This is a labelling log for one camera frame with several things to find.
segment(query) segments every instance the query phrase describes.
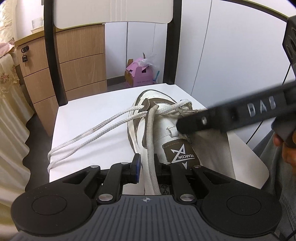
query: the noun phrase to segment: brown shoe label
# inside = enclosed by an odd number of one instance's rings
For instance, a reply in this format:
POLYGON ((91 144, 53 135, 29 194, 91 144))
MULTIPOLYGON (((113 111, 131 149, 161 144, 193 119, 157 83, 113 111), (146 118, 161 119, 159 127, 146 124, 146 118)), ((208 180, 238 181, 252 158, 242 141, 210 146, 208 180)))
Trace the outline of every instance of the brown shoe label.
POLYGON ((192 146, 186 139, 176 139, 163 144, 167 161, 170 163, 182 162, 185 169, 199 165, 200 161, 192 146))

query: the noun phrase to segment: gray pants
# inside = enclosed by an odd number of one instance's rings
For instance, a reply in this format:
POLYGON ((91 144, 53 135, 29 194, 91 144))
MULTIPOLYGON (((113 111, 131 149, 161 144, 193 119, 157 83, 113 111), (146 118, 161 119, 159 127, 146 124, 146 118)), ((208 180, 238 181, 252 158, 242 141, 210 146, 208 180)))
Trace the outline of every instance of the gray pants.
POLYGON ((283 216, 278 230, 288 237, 296 229, 296 176, 281 157, 281 147, 275 147, 270 132, 254 149, 269 170, 262 190, 275 195, 281 203, 283 216))

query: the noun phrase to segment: curtain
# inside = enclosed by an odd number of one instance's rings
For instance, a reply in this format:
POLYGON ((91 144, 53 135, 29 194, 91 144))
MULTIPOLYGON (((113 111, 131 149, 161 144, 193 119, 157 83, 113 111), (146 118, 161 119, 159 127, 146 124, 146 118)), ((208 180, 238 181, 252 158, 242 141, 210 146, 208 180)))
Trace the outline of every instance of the curtain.
MULTIPOLYGON (((12 45, 16 38, 16 2, 6 0, 0 5, 0 42, 12 45)), ((26 123, 33 113, 23 95, 13 59, 6 53, 0 58, 0 240, 8 240, 17 232, 10 207, 25 191, 30 178, 22 160, 29 153, 26 123)))

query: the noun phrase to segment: drawer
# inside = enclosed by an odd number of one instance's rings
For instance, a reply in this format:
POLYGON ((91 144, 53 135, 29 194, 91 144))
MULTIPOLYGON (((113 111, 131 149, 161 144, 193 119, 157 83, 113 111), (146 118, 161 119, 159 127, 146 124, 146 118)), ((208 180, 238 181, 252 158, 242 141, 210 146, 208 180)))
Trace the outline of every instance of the drawer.
POLYGON ((106 79, 104 53, 65 62, 60 66, 65 91, 106 79))
POLYGON ((107 91, 107 81, 103 80, 90 85, 82 86, 66 92, 68 101, 104 93, 107 91))
POLYGON ((24 80, 33 104, 55 95, 48 68, 26 76, 24 80))
POLYGON ((20 62, 23 77, 48 68, 44 37, 18 46, 17 57, 20 62), (22 62, 23 53, 21 52, 21 49, 26 45, 29 46, 29 50, 25 53, 28 56, 27 66, 22 62))
POLYGON ((36 113, 49 136, 53 136, 59 105, 55 96, 34 104, 36 113))
POLYGON ((105 53, 105 25, 73 28, 57 33, 59 62, 105 53))

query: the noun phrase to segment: hand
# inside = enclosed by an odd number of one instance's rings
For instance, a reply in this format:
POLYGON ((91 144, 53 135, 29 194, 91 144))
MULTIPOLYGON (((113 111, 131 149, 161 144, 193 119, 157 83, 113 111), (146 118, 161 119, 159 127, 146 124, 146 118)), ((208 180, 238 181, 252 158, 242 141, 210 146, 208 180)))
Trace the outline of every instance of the hand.
MULTIPOLYGON (((296 132, 293 133, 292 138, 294 143, 296 143, 296 132)), ((287 147, 287 145, 277 134, 274 134, 273 142, 275 146, 283 145, 283 150, 281 153, 283 160, 292 166, 293 174, 296 175, 296 149, 287 147)))

